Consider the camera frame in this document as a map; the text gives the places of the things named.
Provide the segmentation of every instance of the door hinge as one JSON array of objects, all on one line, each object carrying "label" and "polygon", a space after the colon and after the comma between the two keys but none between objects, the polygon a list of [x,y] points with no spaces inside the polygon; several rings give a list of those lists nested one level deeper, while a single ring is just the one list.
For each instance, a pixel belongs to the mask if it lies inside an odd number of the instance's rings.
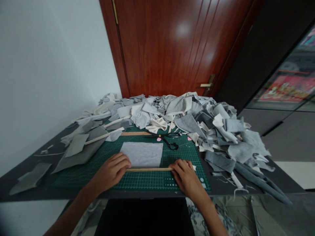
[{"label": "door hinge", "polygon": [[115,21],[116,21],[116,24],[118,24],[118,17],[117,17],[115,0],[112,0],[112,3],[113,3],[113,8],[114,8]]},{"label": "door hinge", "polygon": [[209,78],[209,81],[207,84],[201,84],[200,87],[207,87],[205,90],[204,90],[204,93],[203,93],[203,96],[207,96],[208,92],[210,91],[210,87],[213,85],[213,82],[214,82],[214,78],[216,77],[215,74],[212,74]]}]

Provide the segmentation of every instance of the table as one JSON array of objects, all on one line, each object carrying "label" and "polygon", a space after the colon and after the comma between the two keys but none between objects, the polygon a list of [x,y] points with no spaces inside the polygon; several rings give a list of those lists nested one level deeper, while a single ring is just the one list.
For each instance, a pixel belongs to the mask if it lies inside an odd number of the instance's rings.
[{"label": "table", "polygon": [[[60,138],[72,133],[78,125],[69,129],[64,129],[49,142],[47,142],[43,147],[38,149],[34,154],[40,154],[41,150],[46,149],[50,145],[54,145],[54,153],[60,153],[65,151],[64,144],[60,142]],[[58,200],[58,199],[70,199],[73,200],[79,189],[73,188],[57,188],[49,187],[58,177],[58,174],[51,175],[50,173],[56,168],[62,155],[58,156],[44,156],[35,157],[32,154],[26,160],[21,162],[18,166],[10,170],[3,177],[0,178],[0,202],[15,202],[15,201],[34,201],[34,200]],[[211,175],[211,167],[204,161],[204,154],[199,152],[199,157],[201,158],[201,163],[205,170],[206,176],[208,178],[209,184],[211,186],[211,192],[208,194],[213,196],[227,196],[234,195],[234,187],[230,183],[224,183],[222,177],[214,177]],[[268,163],[272,167],[276,167],[274,172],[269,172],[262,170],[262,172],[270,178],[284,193],[306,193],[303,188],[301,188],[290,176],[288,176],[280,167],[278,167],[271,159]],[[24,175],[26,172],[32,171],[33,168],[39,162],[52,163],[52,167],[42,178],[41,183],[38,187],[27,190],[25,192],[10,196],[9,191],[17,183],[17,179]],[[250,183],[243,177],[241,177],[237,172],[235,175],[243,184],[244,187],[251,186],[255,189],[248,188],[250,194],[263,194],[263,192],[254,184]],[[244,191],[237,191],[237,195],[247,195]],[[118,199],[118,198],[167,198],[167,197],[184,197],[184,195],[178,191],[117,191],[108,190],[102,193],[98,198],[100,199]]]}]

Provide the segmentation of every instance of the scissors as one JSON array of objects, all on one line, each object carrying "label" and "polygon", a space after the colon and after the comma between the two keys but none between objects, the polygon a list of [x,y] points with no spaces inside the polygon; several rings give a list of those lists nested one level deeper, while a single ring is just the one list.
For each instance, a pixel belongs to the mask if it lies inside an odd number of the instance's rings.
[{"label": "scissors", "polygon": [[146,131],[149,134],[151,134],[151,136],[145,136],[145,138],[161,138],[167,145],[168,148],[171,150],[177,150],[178,149],[178,145],[176,143],[169,143],[165,137],[169,137],[169,138],[180,138],[180,134],[179,133],[168,133],[168,134],[156,134],[156,133],[152,133],[150,131]]}]

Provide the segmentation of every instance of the cabinet door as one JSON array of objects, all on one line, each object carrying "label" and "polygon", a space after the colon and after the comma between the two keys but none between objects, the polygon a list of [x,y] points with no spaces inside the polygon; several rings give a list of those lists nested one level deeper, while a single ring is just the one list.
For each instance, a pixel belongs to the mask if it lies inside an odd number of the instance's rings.
[{"label": "cabinet door", "polygon": [[243,116],[244,121],[252,126],[251,130],[259,132],[262,136],[291,113],[291,111],[243,109],[239,117]]},{"label": "cabinet door", "polygon": [[294,112],[263,137],[274,161],[315,161],[315,113]]}]

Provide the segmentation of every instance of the green cutting mat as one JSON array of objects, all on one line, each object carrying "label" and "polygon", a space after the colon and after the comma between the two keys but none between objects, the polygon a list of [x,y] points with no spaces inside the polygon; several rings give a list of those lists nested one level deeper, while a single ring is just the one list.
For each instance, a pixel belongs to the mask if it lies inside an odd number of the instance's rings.
[{"label": "green cutting mat", "polygon": [[[137,127],[130,127],[126,132],[146,131]],[[158,134],[167,133],[159,130]],[[210,191],[210,185],[200,162],[195,144],[187,140],[187,135],[180,138],[166,138],[170,143],[176,142],[179,148],[172,151],[163,141],[163,153],[160,167],[168,167],[175,160],[181,158],[190,160],[196,166],[196,173]],[[95,155],[85,165],[77,165],[65,169],[59,173],[58,178],[52,184],[55,187],[82,188],[95,175],[102,164],[115,153],[120,152],[124,142],[145,142],[159,143],[155,138],[144,138],[144,136],[120,136],[115,142],[104,142]],[[133,191],[179,191],[170,171],[150,171],[150,172],[128,172],[121,181],[114,186],[114,190],[133,190]]]}]

